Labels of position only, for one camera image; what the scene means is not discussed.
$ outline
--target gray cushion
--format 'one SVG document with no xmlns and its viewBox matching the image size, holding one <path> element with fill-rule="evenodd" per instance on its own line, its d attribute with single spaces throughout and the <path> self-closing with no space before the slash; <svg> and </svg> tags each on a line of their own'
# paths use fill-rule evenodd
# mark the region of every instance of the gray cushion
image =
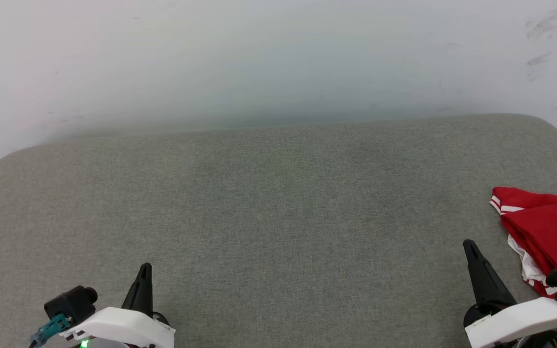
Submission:
<svg viewBox="0 0 557 348">
<path fill-rule="evenodd" d="M 494 186 L 557 194 L 557 130 L 528 116 L 83 139 L 0 161 L 0 347 L 143 262 L 178 347 L 466 347 L 464 238 L 519 301 Z M 51 347 L 66 347 L 57 337 Z"/>
</svg>

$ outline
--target white wall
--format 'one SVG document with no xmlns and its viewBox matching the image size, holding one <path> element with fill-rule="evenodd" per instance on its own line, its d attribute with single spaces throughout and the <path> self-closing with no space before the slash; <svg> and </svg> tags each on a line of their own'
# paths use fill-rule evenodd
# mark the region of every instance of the white wall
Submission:
<svg viewBox="0 0 557 348">
<path fill-rule="evenodd" d="M 0 0 L 0 158 L 77 136 L 512 112 L 557 0 Z"/>
</svg>

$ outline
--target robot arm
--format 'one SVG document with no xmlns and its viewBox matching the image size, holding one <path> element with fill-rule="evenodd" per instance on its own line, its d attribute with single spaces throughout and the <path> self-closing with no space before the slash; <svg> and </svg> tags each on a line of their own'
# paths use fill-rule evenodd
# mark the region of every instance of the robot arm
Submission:
<svg viewBox="0 0 557 348">
<path fill-rule="evenodd" d="M 464 241 L 468 270 L 477 303 L 464 317 L 472 348 L 557 347 L 557 297 L 517 304 L 476 243 Z M 557 287 L 557 270 L 547 278 Z"/>
<path fill-rule="evenodd" d="M 166 318 L 153 311 L 152 265 L 145 263 L 139 269 L 122 308 L 107 307 L 96 312 L 93 304 L 98 295 L 92 288 L 77 286 L 44 304 L 51 321 L 31 337 L 29 346 L 39 348 L 55 334 L 68 341 L 81 341 L 88 346 L 90 339 L 99 346 L 137 346 L 139 348 L 173 348 L 175 329 Z"/>
</svg>

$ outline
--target white fabric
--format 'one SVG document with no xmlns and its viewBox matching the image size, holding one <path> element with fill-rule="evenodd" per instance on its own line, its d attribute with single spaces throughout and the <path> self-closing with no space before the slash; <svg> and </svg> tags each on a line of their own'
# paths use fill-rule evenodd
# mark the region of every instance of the white fabric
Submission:
<svg viewBox="0 0 557 348">
<path fill-rule="evenodd" d="M 532 256 L 530 256 L 530 254 L 528 254 L 521 246 L 519 246 L 519 244 L 517 244 L 517 241 L 515 240 L 515 238 L 513 238 L 513 236 L 509 235 L 508 243 L 511 248 L 517 254 L 519 254 L 519 257 L 521 258 L 521 276 L 524 278 L 524 280 L 531 286 L 534 286 L 534 281 L 540 282 L 541 284 L 543 284 L 548 295 L 556 293 L 557 288 L 549 287 L 546 284 L 546 276 L 541 272 Z"/>
<path fill-rule="evenodd" d="M 491 203 L 491 205 L 496 208 L 496 210 L 498 211 L 498 214 L 501 214 L 500 208 L 496 205 L 496 203 L 494 203 L 493 201 L 489 202 Z"/>
<path fill-rule="evenodd" d="M 524 208 L 522 207 L 513 207 L 512 205 L 502 205 L 502 207 L 500 207 L 501 211 L 506 211 L 506 212 L 513 212 L 513 211 L 522 211 Z"/>
</svg>

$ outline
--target teal cable connector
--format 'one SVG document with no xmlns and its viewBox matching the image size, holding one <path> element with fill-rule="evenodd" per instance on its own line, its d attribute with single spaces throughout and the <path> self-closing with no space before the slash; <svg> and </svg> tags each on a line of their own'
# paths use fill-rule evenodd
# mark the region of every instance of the teal cable connector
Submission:
<svg viewBox="0 0 557 348">
<path fill-rule="evenodd" d="M 31 335 L 29 339 L 29 348 L 38 348 L 44 346 L 49 338 L 57 335 L 70 327 L 70 321 L 63 314 L 58 314 L 41 326 L 38 331 Z"/>
</svg>

